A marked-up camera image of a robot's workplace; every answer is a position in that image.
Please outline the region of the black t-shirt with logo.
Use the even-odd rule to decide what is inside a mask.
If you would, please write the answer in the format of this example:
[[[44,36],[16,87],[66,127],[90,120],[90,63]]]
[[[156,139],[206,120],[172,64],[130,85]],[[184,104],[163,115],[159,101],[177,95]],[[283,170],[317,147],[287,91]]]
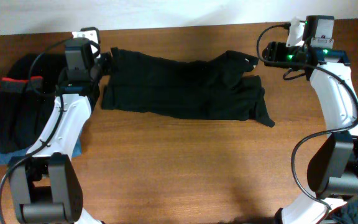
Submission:
[[[258,58],[228,50],[210,61],[178,62],[113,48],[104,110],[179,119],[257,121],[270,128]]]

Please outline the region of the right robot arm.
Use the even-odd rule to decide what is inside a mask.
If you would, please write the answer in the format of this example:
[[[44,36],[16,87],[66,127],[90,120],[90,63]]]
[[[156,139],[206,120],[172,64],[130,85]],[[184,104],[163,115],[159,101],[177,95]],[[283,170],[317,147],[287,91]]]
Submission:
[[[358,98],[351,63],[333,47],[334,18],[308,16],[282,24],[286,42],[271,42],[257,56],[268,67],[285,69],[283,78],[305,77],[315,90],[326,129],[324,144],[310,160],[307,186],[275,223],[339,223],[334,211],[358,200]]]

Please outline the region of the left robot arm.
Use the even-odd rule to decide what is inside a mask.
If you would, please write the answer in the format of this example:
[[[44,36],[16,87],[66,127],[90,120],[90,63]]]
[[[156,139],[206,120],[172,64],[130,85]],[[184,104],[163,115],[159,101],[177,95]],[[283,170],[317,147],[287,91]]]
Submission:
[[[9,166],[9,182],[19,223],[99,223],[83,206],[83,191],[71,163],[84,124],[99,97],[100,47],[66,44],[65,67],[54,107],[38,140]]]

